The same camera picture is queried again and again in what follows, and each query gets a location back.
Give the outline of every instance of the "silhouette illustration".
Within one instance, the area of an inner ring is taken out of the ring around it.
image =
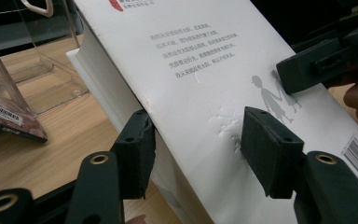
[[[254,83],[257,88],[260,88],[261,97],[263,98],[264,104],[266,105],[267,111],[269,113],[272,110],[275,113],[275,118],[280,119],[283,124],[284,124],[283,118],[286,118],[289,122],[293,121],[293,119],[287,118],[284,110],[282,110],[281,107],[276,102],[276,100],[281,101],[282,97],[278,97],[274,93],[263,88],[263,82],[261,81],[261,78],[258,76],[252,76],[252,83]]]
[[[286,103],[287,103],[288,105],[290,105],[290,106],[295,110],[295,113],[296,113],[297,110],[296,110],[295,105],[298,105],[298,108],[301,108],[302,105],[297,101],[297,99],[296,99],[295,97],[286,94],[286,92],[284,91],[284,89],[283,89],[283,87],[282,87],[281,82],[280,82],[278,79],[276,79],[275,85],[277,86],[277,90],[278,90],[278,93],[279,93],[279,97],[282,98],[282,97],[281,97],[281,94],[282,94],[283,97],[284,97],[284,100],[286,101]]]

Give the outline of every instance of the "book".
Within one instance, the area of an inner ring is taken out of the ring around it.
[[[150,115],[152,180],[183,223],[296,223],[293,201],[267,198],[241,155],[246,106],[358,177],[345,156],[358,124],[323,85],[285,94],[276,64],[294,52],[250,1],[75,2],[86,27],[67,56],[119,132],[136,110]]]
[[[48,136],[34,115],[9,98],[0,87],[0,131],[45,143]]]

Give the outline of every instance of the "white book cover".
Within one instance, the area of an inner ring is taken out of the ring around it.
[[[276,64],[294,53],[250,1],[75,2],[89,27],[68,52],[77,72],[118,131],[148,112],[214,223],[296,223],[293,202],[266,198],[241,155],[246,106],[270,112],[304,152],[351,165],[358,125],[322,85],[284,93]]]

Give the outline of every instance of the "book spine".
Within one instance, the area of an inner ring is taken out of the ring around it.
[[[12,133],[12,134],[16,134],[18,136],[21,137],[25,137],[31,140],[34,140],[36,142],[40,142],[40,143],[46,143],[48,141],[48,139],[43,138],[43,137],[39,137],[37,135],[31,134],[31,133],[26,133],[17,129],[13,129],[11,127],[7,127],[6,125],[0,124],[0,131],[6,132],[6,133]]]

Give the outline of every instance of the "red logo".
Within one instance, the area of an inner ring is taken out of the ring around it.
[[[123,8],[120,6],[120,4],[117,2],[117,0],[109,0],[110,5],[118,11],[123,11]]]

